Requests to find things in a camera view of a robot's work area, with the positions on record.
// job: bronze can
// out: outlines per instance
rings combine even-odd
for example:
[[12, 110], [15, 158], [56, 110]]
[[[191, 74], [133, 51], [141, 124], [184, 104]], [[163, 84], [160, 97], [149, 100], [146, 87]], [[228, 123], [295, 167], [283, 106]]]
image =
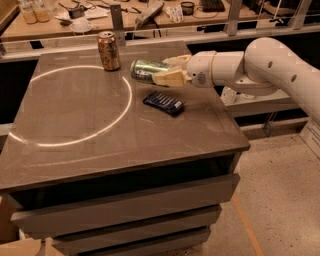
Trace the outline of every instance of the bronze can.
[[98, 34], [98, 50], [103, 68], [113, 71], [120, 68], [120, 56], [117, 39], [113, 32], [103, 31]]

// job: can lid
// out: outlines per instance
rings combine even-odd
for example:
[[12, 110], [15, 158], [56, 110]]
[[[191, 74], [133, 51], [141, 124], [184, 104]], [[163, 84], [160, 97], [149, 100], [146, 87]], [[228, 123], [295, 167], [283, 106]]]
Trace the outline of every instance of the can lid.
[[98, 36], [100, 38], [109, 38], [109, 37], [112, 37], [114, 36], [114, 33], [112, 31], [102, 31], [98, 34]]

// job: metal frame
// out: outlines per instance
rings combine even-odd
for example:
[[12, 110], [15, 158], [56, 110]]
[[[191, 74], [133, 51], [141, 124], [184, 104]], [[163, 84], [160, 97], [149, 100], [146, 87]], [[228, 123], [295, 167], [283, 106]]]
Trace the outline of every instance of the metal frame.
[[[172, 42], [172, 41], [184, 41], [187, 45], [191, 44], [202, 44], [209, 42], [221, 42], [221, 41], [229, 41], [229, 40], [240, 40], [247, 38], [257, 38], [263, 36], [279, 36], [279, 35], [292, 35], [292, 34], [301, 34], [301, 33], [312, 33], [320, 31], [320, 24], [310, 24], [304, 26], [304, 20], [307, 15], [308, 8], [311, 4], [312, 0], [301, 0], [300, 4], [296, 10], [296, 13], [291, 18], [289, 25], [287, 27], [269, 27], [269, 28], [261, 28], [261, 29], [238, 29], [238, 19], [240, 14], [240, 9], [242, 6], [242, 0], [230, 0], [230, 13], [228, 17], [228, 21], [225, 24], [225, 28], [221, 32], [212, 32], [212, 33], [199, 33], [193, 32], [191, 35], [186, 35], [183, 37], [174, 36], [174, 37], [162, 37], [162, 38], [150, 38], [150, 39], [142, 39], [142, 40], [132, 40], [125, 41], [124, 44], [127, 45], [143, 45], [143, 44], [153, 44], [159, 42]], [[120, 31], [121, 26], [118, 26], [117, 22], [117, 33], [121, 34], [123, 38], [125, 32]], [[168, 29], [161, 29], [162, 34], [165, 34], [165, 31]], [[53, 38], [53, 39], [40, 39], [50, 41], [68, 41], [75, 40], [75, 37], [61, 37], [61, 38]], [[79, 41], [79, 45], [75, 45], [72, 43], [70, 46], [64, 47], [56, 47], [56, 48], [44, 48], [37, 50], [27, 50], [21, 52], [10, 52], [10, 51], [1, 51], [0, 54], [0, 63], [1, 62], [10, 62], [10, 61], [20, 61], [20, 60], [29, 60], [29, 59], [37, 59], [41, 54], [44, 53], [55, 53], [55, 52], [64, 52], [64, 51], [79, 51], [86, 49], [95, 49], [96, 45], [96, 35], [89, 36], [79, 36], [76, 38]], [[20, 42], [11, 42], [5, 43], [2, 45], [6, 49], [10, 44], [22, 44], [27, 41]]]

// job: cup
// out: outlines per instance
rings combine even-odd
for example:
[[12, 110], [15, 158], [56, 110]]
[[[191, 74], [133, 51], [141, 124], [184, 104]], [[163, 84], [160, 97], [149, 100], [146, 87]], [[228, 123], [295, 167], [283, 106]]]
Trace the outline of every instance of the cup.
[[182, 13], [185, 16], [192, 15], [194, 11], [194, 3], [193, 2], [182, 2], [181, 3]]

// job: aluminum can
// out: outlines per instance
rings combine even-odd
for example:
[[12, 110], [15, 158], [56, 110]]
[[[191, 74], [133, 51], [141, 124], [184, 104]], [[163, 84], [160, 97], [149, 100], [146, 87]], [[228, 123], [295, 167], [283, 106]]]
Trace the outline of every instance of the aluminum can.
[[131, 64], [131, 77], [144, 83], [154, 83], [152, 75], [161, 71], [168, 71], [170, 64], [152, 60], [135, 60]]
[[113, 71], [120, 68], [120, 56], [117, 39], [113, 32], [103, 31], [98, 34], [98, 49], [103, 68]]

